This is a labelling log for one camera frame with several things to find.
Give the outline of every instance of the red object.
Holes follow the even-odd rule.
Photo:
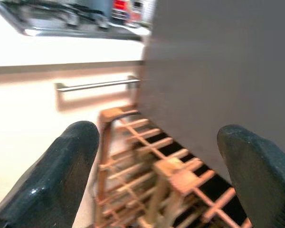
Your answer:
[[[126,10],[126,2],[122,0],[115,0],[114,8],[119,10]]]

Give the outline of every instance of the stovetop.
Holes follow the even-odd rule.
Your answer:
[[[15,29],[30,36],[64,36],[141,40],[124,27],[96,23],[90,13],[65,4],[29,4],[0,1],[0,14]]]

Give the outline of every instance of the gray panel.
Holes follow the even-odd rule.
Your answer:
[[[230,181],[216,135],[285,151],[285,0],[158,1],[139,110]]]

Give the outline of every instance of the wooden dish rack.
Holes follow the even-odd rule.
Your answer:
[[[132,106],[103,110],[100,123],[96,228],[252,227],[234,188]],[[130,147],[109,154],[114,131]]]

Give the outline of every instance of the metal handle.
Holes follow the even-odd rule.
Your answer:
[[[71,92],[76,90],[82,89],[92,89],[92,88],[99,88],[105,86],[115,86],[115,85],[122,85],[122,84],[136,84],[140,82],[140,80],[134,76],[129,76],[129,79],[120,80],[120,81],[113,81],[113,82],[101,82],[101,83],[94,83],[94,84],[87,84],[87,85],[76,85],[76,86],[66,86],[63,83],[55,83],[56,90],[62,93]]]

